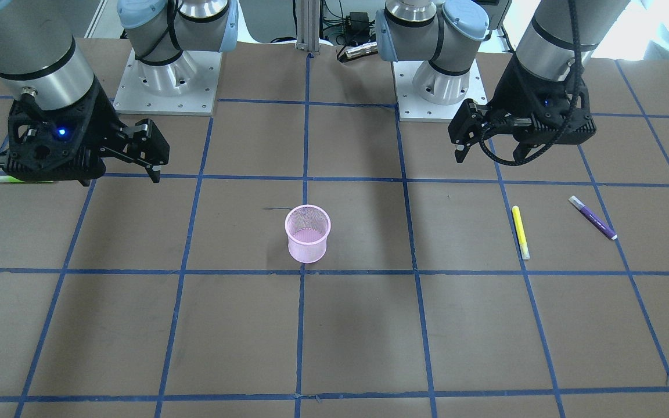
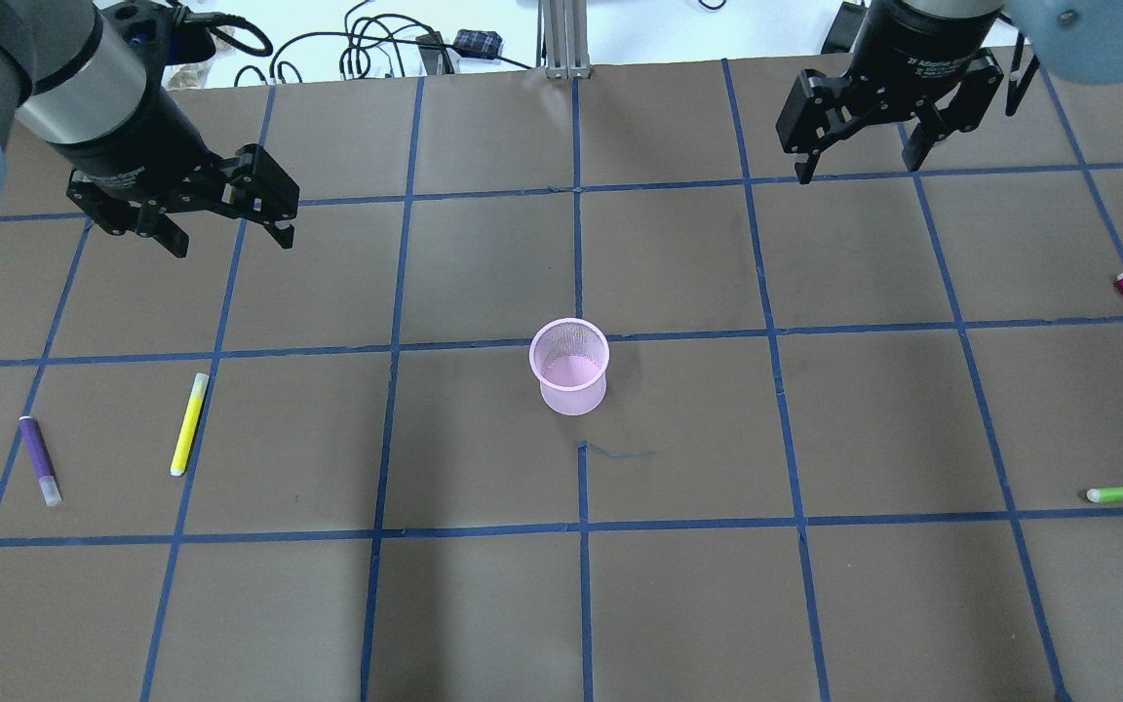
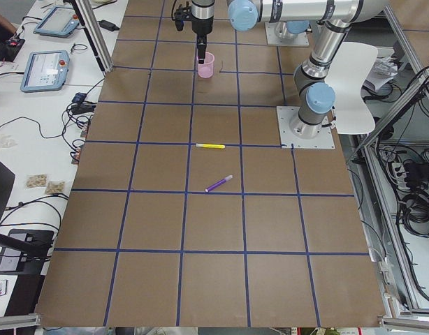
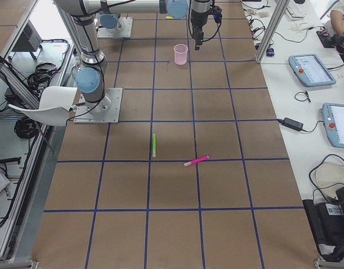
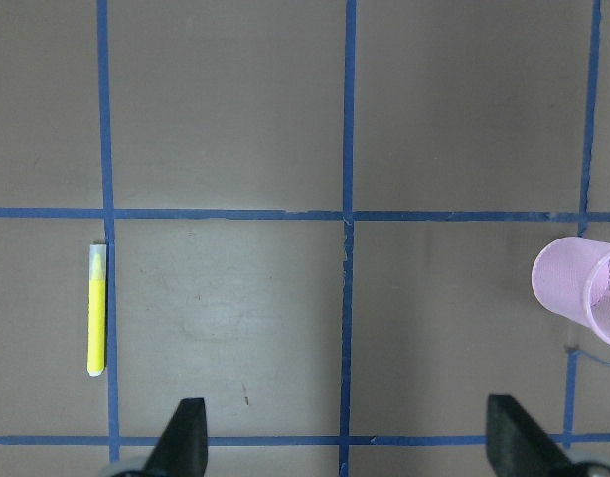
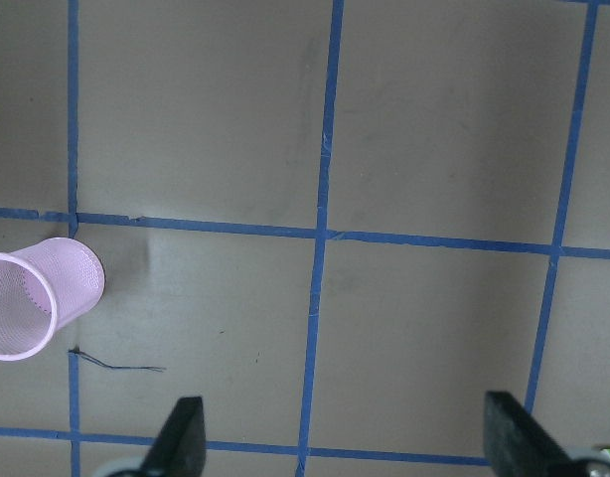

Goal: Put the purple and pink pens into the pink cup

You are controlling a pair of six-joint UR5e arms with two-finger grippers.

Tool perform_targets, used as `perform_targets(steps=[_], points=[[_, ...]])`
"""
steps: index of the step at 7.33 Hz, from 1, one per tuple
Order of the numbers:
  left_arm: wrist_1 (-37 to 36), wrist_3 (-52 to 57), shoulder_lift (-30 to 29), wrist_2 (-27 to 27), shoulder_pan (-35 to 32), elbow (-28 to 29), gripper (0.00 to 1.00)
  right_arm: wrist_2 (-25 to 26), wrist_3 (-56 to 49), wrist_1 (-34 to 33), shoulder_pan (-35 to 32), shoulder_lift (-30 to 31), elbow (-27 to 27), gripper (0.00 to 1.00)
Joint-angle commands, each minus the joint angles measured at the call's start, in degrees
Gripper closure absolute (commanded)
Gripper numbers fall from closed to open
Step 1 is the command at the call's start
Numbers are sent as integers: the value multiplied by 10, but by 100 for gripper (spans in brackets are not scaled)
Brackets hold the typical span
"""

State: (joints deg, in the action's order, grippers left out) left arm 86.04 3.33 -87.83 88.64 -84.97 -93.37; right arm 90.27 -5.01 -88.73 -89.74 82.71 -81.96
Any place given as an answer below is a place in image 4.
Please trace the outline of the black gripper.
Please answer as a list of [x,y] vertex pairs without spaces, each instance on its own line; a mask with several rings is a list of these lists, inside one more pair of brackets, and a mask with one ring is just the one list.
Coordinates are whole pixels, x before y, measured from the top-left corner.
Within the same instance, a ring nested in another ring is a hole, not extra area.
[[211,1],[192,0],[190,4],[190,21],[193,26],[193,39],[195,41],[194,50],[199,50],[203,45],[204,32],[202,27],[207,23]]

